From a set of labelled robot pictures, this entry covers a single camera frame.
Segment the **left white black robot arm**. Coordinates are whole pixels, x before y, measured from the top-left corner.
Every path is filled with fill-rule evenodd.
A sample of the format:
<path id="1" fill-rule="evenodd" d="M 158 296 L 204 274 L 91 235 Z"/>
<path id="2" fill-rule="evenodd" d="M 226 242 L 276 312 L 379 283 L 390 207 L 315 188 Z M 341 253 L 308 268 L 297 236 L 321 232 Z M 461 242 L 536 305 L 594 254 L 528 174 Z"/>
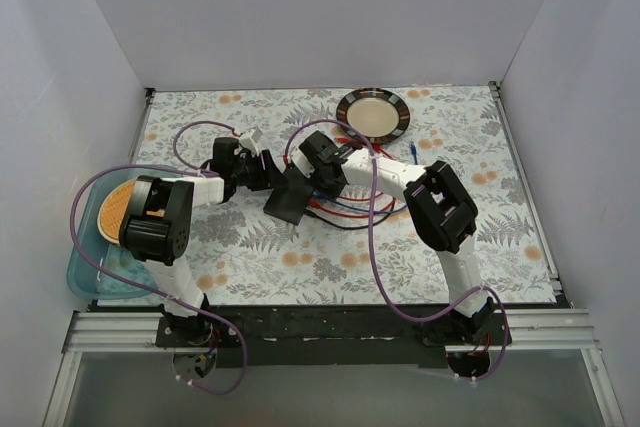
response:
<path id="1" fill-rule="evenodd" d="M 216 139 L 212 158 L 196 176 L 142 175 L 135 180 L 119 245 L 151 273 L 157 289 L 166 295 L 163 315 L 168 327 L 188 345 L 203 346 L 214 332 L 213 322 L 201 313 L 208 308 L 208 299 L 185 257 L 193 209 L 223 204 L 239 187 L 262 191 L 285 183 L 270 152 L 260 151 L 249 137 Z"/>

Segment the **black network switch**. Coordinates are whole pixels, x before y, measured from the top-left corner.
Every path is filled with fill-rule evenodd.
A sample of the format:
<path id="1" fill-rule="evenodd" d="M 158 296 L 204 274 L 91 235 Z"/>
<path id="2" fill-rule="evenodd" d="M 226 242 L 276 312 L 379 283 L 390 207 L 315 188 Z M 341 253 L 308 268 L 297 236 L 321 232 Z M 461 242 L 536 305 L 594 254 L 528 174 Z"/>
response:
<path id="1" fill-rule="evenodd" d="M 292 225 L 298 225 L 304 215 L 314 187 L 293 164 L 284 171 L 286 182 L 271 192 L 263 212 Z"/>

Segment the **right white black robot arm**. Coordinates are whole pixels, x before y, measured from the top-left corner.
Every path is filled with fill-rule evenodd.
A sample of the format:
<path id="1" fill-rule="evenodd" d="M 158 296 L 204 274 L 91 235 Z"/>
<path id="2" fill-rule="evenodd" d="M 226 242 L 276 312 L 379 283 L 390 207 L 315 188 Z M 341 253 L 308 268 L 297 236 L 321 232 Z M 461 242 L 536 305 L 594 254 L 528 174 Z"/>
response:
<path id="1" fill-rule="evenodd" d="M 437 161 L 430 166 L 405 164 L 377 154 L 369 143 L 337 146 L 316 131 L 288 155 L 288 163 L 312 182 L 317 190 L 346 185 L 368 186 L 405 203 L 420 240 L 436 252 L 444 272 L 449 306 L 428 317 L 401 311 L 387 294 L 376 263 L 373 216 L 369 202 L 368 244 L 370 263 L 379 293 L 401 318 L 418 324 L 447 317 L 454 336 L 475 344 L 489 331 L 486 318 L 491 301 L 481 290 L 482 279 L 475 255 L 478 208 L 451 166 Z"/>

